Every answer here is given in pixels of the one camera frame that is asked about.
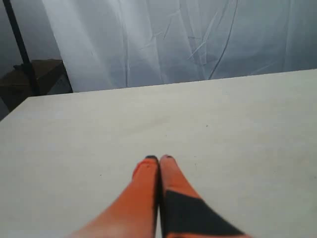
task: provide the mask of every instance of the orange object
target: orange object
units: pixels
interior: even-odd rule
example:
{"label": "orange object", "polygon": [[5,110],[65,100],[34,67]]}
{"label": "orange object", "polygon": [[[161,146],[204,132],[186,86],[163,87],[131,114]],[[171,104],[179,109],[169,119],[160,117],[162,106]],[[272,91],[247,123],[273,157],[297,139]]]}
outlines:
{"label": "orange object", "polygon": [[172,156],[160,160],[164,238],[250,238],[221,218],[196,193]]}
{"label": "orange object", "polygon": [[158,159],[147,156],[112,205],[70,238],[154,238],[158,182]]}

